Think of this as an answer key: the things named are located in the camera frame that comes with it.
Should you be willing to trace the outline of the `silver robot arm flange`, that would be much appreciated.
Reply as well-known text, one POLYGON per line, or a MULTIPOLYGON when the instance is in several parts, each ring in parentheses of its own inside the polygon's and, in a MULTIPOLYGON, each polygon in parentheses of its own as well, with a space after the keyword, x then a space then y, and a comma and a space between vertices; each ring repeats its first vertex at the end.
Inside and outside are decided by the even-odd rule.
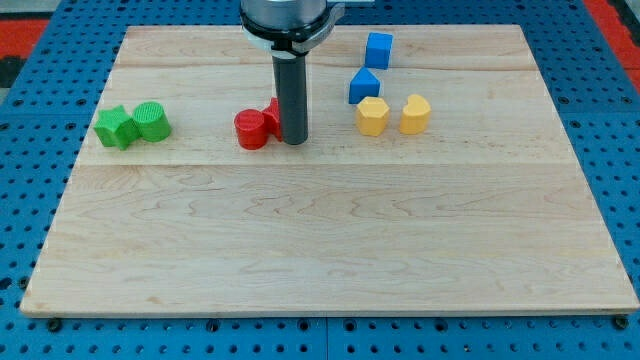
POLYGON ((347 8, 374 0, 241 0, 242 30, 249 42, 273 56, 305 56, 322 43, 347 8))

